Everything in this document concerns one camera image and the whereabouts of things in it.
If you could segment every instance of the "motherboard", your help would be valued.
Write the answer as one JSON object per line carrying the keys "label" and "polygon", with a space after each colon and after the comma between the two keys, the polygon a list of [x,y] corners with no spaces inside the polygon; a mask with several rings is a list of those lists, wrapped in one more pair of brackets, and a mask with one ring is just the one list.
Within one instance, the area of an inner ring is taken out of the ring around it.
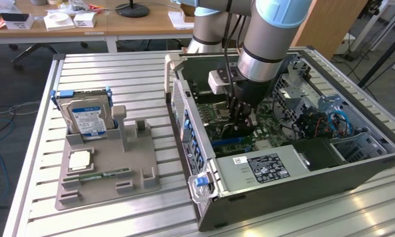
{"label": "motherboard", "polygon": [[283,133],[267,103],[259,105],[252,134],[231,139],[222,139],[223,127],[230,125],[227,103],[197,104],[197,110],[218,158],[280,147],[291,139]]}

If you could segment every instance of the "blue cable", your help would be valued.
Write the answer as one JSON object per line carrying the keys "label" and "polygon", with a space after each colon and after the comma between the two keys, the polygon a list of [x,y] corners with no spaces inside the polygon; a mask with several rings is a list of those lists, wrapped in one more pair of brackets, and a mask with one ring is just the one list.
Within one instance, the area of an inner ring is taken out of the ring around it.
{"label": "blue cable", "polygon": [[0,138],[0,141],[7,138],[7,136],[12,133],[13,131],[13,121],[12,120],[7,120],[7,119],[0,119],[0,121],[4,121],[4,122],[9,122],[11,123],[11,129],[8,131],[8,133]]}
{"label": "blue cable", "polygon": [[8,194],[8,188],[9,188],[7,168],[5,168],[5,165],[4,165],[4,162],[3,162],[3,159],[1,158],[0,158],[0,165],[1,165],[1,168],[3,168],[4,179],[5,179],[5,191],[4,191],[3,195],[0,196],[0,200],[1,200],[7,196],[7,194]]}
{"label": "blue cable", "polygon": [[344,117],[346,123],[347,123],[347,125],[348,125],[348,132],[350,132],[350,134],[351,134],[351,123],[350,123],[348,117],[347,117],[347,115],[344,114],[344,112],[338,111],[338,110],[335,110],[335,111],[332,111],[332,112],[328,113],[328,123],[330,123],[331,129],[332,129],[334,131],[336,131],[336,129],[335,129],[334,125],[332,125],[332,119],[331,119],[331,115],[332,115],[332,114],[339,114],[339,115],[342,115],[342,116]]}

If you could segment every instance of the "chair wheel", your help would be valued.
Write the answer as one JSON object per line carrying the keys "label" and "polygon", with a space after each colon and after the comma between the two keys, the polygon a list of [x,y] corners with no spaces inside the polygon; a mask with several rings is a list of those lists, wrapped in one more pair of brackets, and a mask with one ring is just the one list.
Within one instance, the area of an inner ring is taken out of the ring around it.
{"label": "chair wheel", "polygon": [[24,66],[21,66],[20,64],[13,64],[13,69],[16,71],[23,71],[24,70]]}
{"label": "chair wheel", "polygon": [[8,47],[9,47],[13,51],[19,50],[19,46],[17,46],[16,44],[9,44]]}

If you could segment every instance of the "aluminum profile table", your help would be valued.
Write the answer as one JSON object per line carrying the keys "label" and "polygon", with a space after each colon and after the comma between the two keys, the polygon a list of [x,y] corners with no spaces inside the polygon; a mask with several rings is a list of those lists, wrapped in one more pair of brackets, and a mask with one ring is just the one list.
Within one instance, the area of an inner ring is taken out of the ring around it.
{"label": "aluminum profile table", "polygon": [[[394,236],[395,167],[351,192],[308,202],[218,230],[200,233],[164,103],[164,56],[179,51],[56,56],[17,184],[4,236]],[[340,71],[311,50],[363,105],[392,127],[384,112]],[[323,82],[314,84],[332,93]],[[57,211],[53,207],[65,123],[49,102],[52,89],[111,86],[113,102],[125,105],[125,124],[147,119],[155,143],[161,189],[145,195]]]}

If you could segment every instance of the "white sticker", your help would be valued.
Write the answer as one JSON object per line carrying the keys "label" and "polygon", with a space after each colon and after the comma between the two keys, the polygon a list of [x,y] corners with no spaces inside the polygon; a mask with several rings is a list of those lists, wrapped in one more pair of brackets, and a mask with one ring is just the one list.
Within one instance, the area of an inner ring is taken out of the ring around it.
{"label": "white sticker", "polygon": [[104,120],[99,117],[100,107],[72,109],[79,131],[88,137],[103,135],[107,131]]}
{"label": "white sticker", "polygon": [[85,32],[85,35],[103,35],[104,32]]}
{"label": "white sticker", "polygon": [[235,164],[247,163],[247,157],[234,157],[232,160],[235,161]]}

